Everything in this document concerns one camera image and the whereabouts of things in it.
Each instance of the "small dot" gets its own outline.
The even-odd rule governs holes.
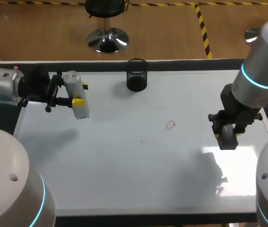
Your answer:
[[[262,175],[262,179],[266,179],[268,177],[268,173],[264,173],[263,175]]]
[[[11,181],[18,181],[18,177],[15,174],[10,174]]]

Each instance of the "glowing blue ring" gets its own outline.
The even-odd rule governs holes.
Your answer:
[[[260,213],[262,214],[263,218],[264,218],[264,219],[266,220],[266,222],[268,223],[268,220],[267,220],[267,218],[264,216],[264,214],[263,214],[263,212],[262,212],[262,210],[261,210],[261,208],[260,208],[260,206],[259,206],[258,203],[257,203],[257,205],[258,205],[259,211],[260,211]]]
[[[242,64],[242,66],[241,66],[241,72],[242,72],[242,74],[245,76],[245,78],[246,78],[250,83],[252,83],[252,84],[254,84],[254,85],[256,85],[256,86],[258,86],[258,87],[260,87],[260,88],[268,89],[267,86],[258,84],[257,82],[255,82],[255,81],[253,81],[252,79],[250,79],[249,76],[247,76],[247,74],[245,73],[245,71],[244,71],[244,69],[243,69],[243,64]]]
[[[41,213],[41,211],[43,209],[44,199],[45,199],[45,185],[44,185],[44,181],[43,181],[43,201],[41,203],[40,209],[39,209],[36,217],[34,218],[33,222],[30,224],[29,227],[32,227],[35,224],[35,222],[37,221],[37,219],[38,219],[38,217],[39,217],[39,215],[40,215],[40,213]]]

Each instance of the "bar stool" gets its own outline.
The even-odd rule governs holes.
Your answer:
[[[129,6],[129,0],[86,0],[86,11],[90,17],[104,19],[104,28],[92,32],[88,39],[88,46],[99,53],[115,53],[129,45],[128,35],[121,29],[110,27],[110,17],[118,16],[125,12]]]
[[[260,30],[260,27],[254,27],[245,32],[244,39],[249,46],[258,38]]]

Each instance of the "yellow black caution tape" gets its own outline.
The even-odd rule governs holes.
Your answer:
[[[196,5],[195,8],[196,8],[196,13],[197,13],[197,16],[198,16],[198,21],[199,21],[199,24],[200,24],[200,28],[201,28],[203,44],[204,44],[204,49],[205,49],[207,58],[212,59],[213,55],[212,55],[212,53],[210,51],[210,48],[209,48],[207,32],[206,32],[206,29],[205,29],[205,24],[204,24],[204,21],[203,21],[203,17],[201,15],[200,5]]]
[[[27,5],[66,5],[84,6],[84,2],[55,2],[55,1],[0,1],[0,4],[27,4]],[[268,5],[268,2],[182,2],[182,3],[131,3],[131,6],[235,6],[235,5]]]

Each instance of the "wooden floor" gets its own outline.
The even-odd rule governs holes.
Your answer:
[[[132,0],[131,3],[146,2],[170,1]],[[250,48],[243,39],[244,31],[268,21],[268,5],[201,5],[200,8],[214,58],[245,58]],[[194,7],[130,6],[126,13],[111,18],[111,26],[123,29],[130,37],[128,48],[114,54],[89,49],[87,37],[101,28],[103,21],[88,16],[83,6],[0,4],[0,58],[5,61],[207,58]]]

